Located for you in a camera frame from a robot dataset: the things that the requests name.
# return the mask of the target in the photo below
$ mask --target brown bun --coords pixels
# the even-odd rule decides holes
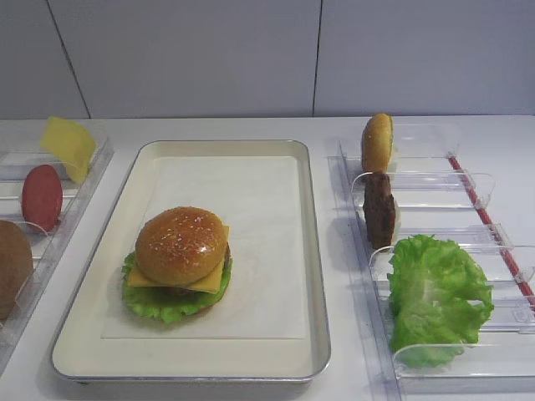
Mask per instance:
[[[26,234],[15,223],[0,221],[0,319],[9,316],[32,270],[32,248]]]
[[[176,207],[145,223],[135,243],[135,257],[151,280],[186,286],[211,272],[226,249],[219,217],[196,207]]]
[[[360,150],[364,172],[385,173],[388,169],[394,141],[392,117],[380,113],[369,119],[362,133]]]

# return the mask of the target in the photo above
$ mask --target cheese slice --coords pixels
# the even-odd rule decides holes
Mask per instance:
[[[228,241],[228,227],[224,226],[225,234]],[[201,280],[197,280],[188,286],[166,286],[159,282],[153,282],[150,278],[147,278],[141,273],[140,269],[135,266],[130,271],[128,278],[126,279],[127,287],[176,287],[185,288],[186,290],[209,292],[216,294],[221,287],[221,277],[223,274],[223,267],[225,266],[225,257],[217,264],[216,268],[212,270],[208,276],[203,277]]]
[[[84,182],[96,143],[83,125],[49,117],[40,145],[64,163],[72,181],[77,184]]]

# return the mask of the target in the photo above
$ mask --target red tomato slice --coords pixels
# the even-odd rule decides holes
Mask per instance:
[[[63,190],[56,170],[51,165],[32,169],[23,186],[24,220],[51,231],[58,223],[62,203]]]

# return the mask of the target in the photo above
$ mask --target clear plastic bin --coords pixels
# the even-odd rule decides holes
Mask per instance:
[[[63,163],[39,148],[46,121],[0,121],[0,220],[11,221],[23,230],[33,258],[32,273],[20,288],[9,316],[0,321],[0,374],[114,153],[100,123],[78,122],[91,132],[97,143],[89,174],[80,185],[68,178]],[[30,170],[39,165],[51,165],[56,170],[63,190],[59,224],[49,232],[26,222],[21,211],[24,180]]]
[[[364,220],[364,181],[359,140],[339,144],[331,165],[344,196],[339,213],[354,238],[358,266],[350,272],[355,308],[374,399],[410,399],[422,393],[465,393],[535,388],[535,246],[512,244],[486,207],[495,182],[485,173],[463,170],[456,158],[458,132],[437,124],[395,125],[395,157],[387,174],[398,205],[393,245],[416,234],[459,243],[493,286],[491,318],[478,344],[415,344],[392,353],[395,326],[390,312],[390,258],[393,246],[372,249]],[[454,353],[447,364],[414,368],[415,355]]]

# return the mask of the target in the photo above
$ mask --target green lettuce leaf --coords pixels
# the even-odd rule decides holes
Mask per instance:
[[[418,235],[398,241],[390,263],[394,352],[413,344],[478,342],[494,309],[492,287],[466,251],[454,241]],[[410,348],[399,358],[411,367],[435,367],[462,352],[463,347]]]
[[[136,315],[151,317],[165,323],[179,322],[184,316],[193,315],[205,307],[219,302],[231,279],[232,259],[223,268],[219,292],[195,292],[177,296],[162,291],[158,287],[127,287],[126,278],[135,266],[135,253],[131,252],[124,260],[121,272],[123,275],[123,301]]]

